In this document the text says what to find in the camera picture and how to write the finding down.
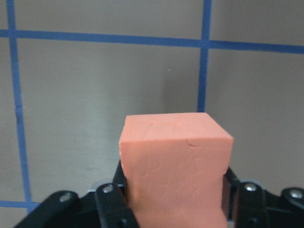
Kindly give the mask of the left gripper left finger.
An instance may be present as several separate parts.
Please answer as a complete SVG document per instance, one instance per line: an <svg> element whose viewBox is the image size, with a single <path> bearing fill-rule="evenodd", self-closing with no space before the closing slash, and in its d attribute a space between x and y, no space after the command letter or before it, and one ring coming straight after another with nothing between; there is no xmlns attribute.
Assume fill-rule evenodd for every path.
<svg viewBox="0 0 304 228"><path fill-rule="evenodd" d="M18 228L136 228L127 205L126 179L118 164L113 181L79 197L68 190L54 192L22 219Z"/></svg>

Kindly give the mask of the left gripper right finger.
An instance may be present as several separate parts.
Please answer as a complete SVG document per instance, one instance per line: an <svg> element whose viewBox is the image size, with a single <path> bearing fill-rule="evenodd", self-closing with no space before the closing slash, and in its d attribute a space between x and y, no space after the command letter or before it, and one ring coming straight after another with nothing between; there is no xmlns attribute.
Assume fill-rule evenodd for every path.
<svg viewBox="0 0 304 228"><path fill-rule="evenodd" d="M254 181L241 181L228 168L223 178L222 210L235 228L302 228L304 189L285 188L277 196Z"/></svg>

